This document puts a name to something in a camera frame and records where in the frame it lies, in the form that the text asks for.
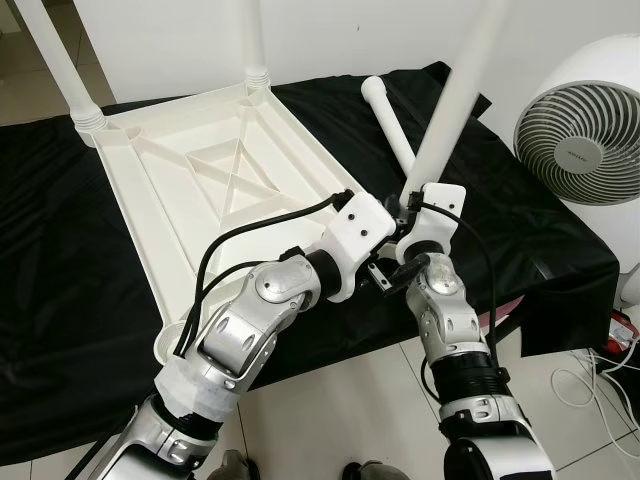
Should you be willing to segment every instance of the black tablecloth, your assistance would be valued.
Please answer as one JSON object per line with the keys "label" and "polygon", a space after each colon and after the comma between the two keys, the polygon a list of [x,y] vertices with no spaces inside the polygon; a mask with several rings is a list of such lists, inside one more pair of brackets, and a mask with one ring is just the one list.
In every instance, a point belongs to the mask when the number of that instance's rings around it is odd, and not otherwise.
{"label": "black tablecloth", "polygon": [[[414,150],[447,68],[384,76]],[[369,106],[363,77],[273,87],[276,96],[369,192],[398,194],[404,176]],[[113,114],[144,103],[105,108]],[[526,294],[523,354],[601,344],[618,263],[606,245],[511,155],[475,116],[443,181],[464,185],[463,218],[484,237],[501,303]],[[133,243],[95,150],[68,116],[0,128],[0,465],[94,440],[149,387],[161,327]],[[469,302],[488,308],[486,270],[459,230],[453,259]],[[371,285],[340,305],[301,315],[254,386],[319,368],[416,334],[403,295]]]}

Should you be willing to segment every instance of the black cable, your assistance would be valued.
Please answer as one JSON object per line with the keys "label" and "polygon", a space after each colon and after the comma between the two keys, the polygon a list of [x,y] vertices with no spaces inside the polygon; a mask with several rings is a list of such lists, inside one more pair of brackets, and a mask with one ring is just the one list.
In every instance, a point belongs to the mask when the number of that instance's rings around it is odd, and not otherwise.
{"label": "black cable", "polygon": [[213,243],[209,245],[207,250],[204,252],[204,255],[202,256],[202,260],[200,261],[200,267],[198,268],[198,276],[196,278],[196,289],[195,289],[196,291],[195,291],[193,307],[191,308],[191,311],[187,316],[187,321],[182,331],[182,335],[180,335],[180,339],[178,340],[178,345],[176,346],[176,350],[179,349],[181,352],[185,351],[187,348],[189,348],[191,344],[190,342],[192,342],[195,339],[195,336],[198,332],[199,323],[200,323],[200,313],[202,310],[202,300],[203,300],[204,276],[207,270],[207,265],[209,264],[209,260],[211,260],[211,257],[213,256],[216,249],[220,245],[222,245],[222,243],[242,233],[250,232],[252,230],[257,230],[259,228],[268,227],[270,225],[275,225],[277,223],[286,222],[288,220],[293,220],[296,218],[304,217],[311,213],[315,213],[333,204],[335,201],[339,200],[341,196],[345,194],[347,194],[347,192],[334,193],[326,200],[323,200],[320,203],[312,205],[311,207],[303,208],[302,210],[298,210],[291,213],[285,213],[277,217],[267,218],[265,220],[259,220],[257,222],[249,223],[247,225],[234,228],[233,230],[229,230],[228,232],[225,232],[222,235],[220,235],[218,238],[216,238],[213,241]]}
{"label": "black cable", "polygon": [[482,256],[484,257],[484,260],[487,264],[487,270],[489,273],[489,290],[491,292],[491,306],[489,310],[489,339],[487,341],[487,344],[489,345],[491,357],[493,357],[496,366],[498,366],[498,351],[496,348],[496,345],[498,343],[496,340],[496,274],[493,268],[493,262],[491,261],[491,257],[489,256],[489,250],[487,250],[487,247],[485,246],[484,241],[482,240],[480,235],[478,235],[478,232],[476,232],[471,225],[462,220],[460,217],[457,217],[444,208],[436,207],[435,205],[430,205],[425,202],[420,202],[419,205],[422,208],[426,208],[427,210],[431,210],[433,212],[444,215],[445,217],[448,217],[456,222],[458,225],[464,227],[464,229],[467,230],[467,232],[469,232],[475,239],[478,247],[480,248],[480,251],[482,252]]}
{"label": "black cable", "polygon": [[[235,273],[238,270],[242,270],[243,268],[255,267],[256,265],[260,265],[261,263],[264,263],[266,261],[267,260],[253,260],[253,261],[250,261],[250,262],[239,263],[238,265],[234,265],[233,267],[227,268],[224,272],[222,272],[216,278],[211,280],[211,282],[209,282],[209,284],[204,288],[204,290],[202,291],[202,299],[200,301],[204,300],[204,298],[209,294],[209,292],[211,292],[211,290],[213,290],[215,288],[216,285],[218,285],[222,280],[227,278],[232,273]],[[180,338],[182,339],[182,337],[184,335],[185,338],[188,338],[188,345],[191,345],[193,343],[193,341],[195,340],[195,337],[198,334],[198,327],[192,328],[191,330],[189,330],[185,334],[186,330],[187,330],[187,324],[185,323],[185,326],[184,326],[184,329],[182,331],[182,335],[180,336]],[[184,342],[181,343],[180,341],[178,341],[178,345],[176,345],[176,348],[173,351],[173,354],[174,355],[182,355],[184,353],[184,351],[182,351],[182,348],[184,347],[184,345],[185,345]]]}
{"label": "black cable", "polygon": [[76,480],[78,475],[82,473],[82,471],[87,467],[89,462],[96,456],[96,454],[105,446],[105,444],[109,441],[109,439],[121,432],[122,429],[129,423],[129,421],[133,418],[133,415],[136,413],[138,407],[144,403],[144,401],[155,392],[155,385],[147,390],[142,401],[139,401],[135,404],[133,409],[127,410],[127,413],[120,417],[109,430],[105,431],[102,436],[93,444],[93,446],[89,449],[87,453],[83,455],[78,463],[76,463],[75,467],[69,472],[69,474],[64,477],[64,480]]}
{"label": "black cable", "polygon": [[431,398],[433,398],[436,402],[440,403],[440,399],[435,393],[433,393],[433,390],[429,388],[429,385],[427,385],[427,379],[424,378],[426,369],[427,369],[427,357],[424,357],[422,359],[422,365],[420,365],[420,380],[422,380],[422,386],[424,387],[424,389],[427,391],[427,393]]}

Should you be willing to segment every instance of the white wall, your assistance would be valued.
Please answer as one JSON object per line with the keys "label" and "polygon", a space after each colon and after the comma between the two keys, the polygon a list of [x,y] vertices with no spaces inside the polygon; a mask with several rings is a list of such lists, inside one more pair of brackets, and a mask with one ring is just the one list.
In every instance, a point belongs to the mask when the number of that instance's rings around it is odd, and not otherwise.
{"label": "white wall", "polygon": [[0,0],[0,32],[14,33],[19,31],[20,25],[18,25],[6,0]]}
{"label": "white wall", "polygon": [[[242,80],[236,0],[75,0],[119,102]],[[262,0],[274,84],[452,63],[479,0]],[[522,108],[569,53],[640,31],[638,0],[513,0],[482,91],[510,145]]]}

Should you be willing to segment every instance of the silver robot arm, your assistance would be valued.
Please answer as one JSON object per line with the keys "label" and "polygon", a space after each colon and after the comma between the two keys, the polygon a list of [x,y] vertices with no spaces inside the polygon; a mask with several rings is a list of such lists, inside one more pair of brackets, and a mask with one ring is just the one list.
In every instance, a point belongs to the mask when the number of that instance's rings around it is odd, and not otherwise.
{"label": "silver robot arm", "polygon": [[[462,208],[464,189],[427,184],[423,201]],[[465,287],[448,253],[455,225],[421,209],[411,232],[398,243],[398,256],[422,245],[425,265],[410,284],[406,301],[418,321],[426,360],[439,396],[440,431],[450,446],[447,480],[552,480],[556,473],[529,421],[507,387],[482,334]]]}
{"label": "silver robot arm", "polygon": [[359,193],[306,252],[254,267],[238,296],[214,313],[184,358],[169,359],[155,378],[156,392],[89,479],[191,478],[269,359],[278,334],[320,299],[349,298],[356,271],[395,228],[374,197]]}

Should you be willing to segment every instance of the electric fan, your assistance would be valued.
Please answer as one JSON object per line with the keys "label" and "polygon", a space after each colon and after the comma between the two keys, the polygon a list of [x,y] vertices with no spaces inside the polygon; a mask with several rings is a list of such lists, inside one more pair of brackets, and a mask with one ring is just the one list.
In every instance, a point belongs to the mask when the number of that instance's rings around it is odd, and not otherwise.
{"label": "electric fan", "polygon": [[562,63],[520,116],[514,147],[618,257],[616,305],[640,304],[640,35]]}

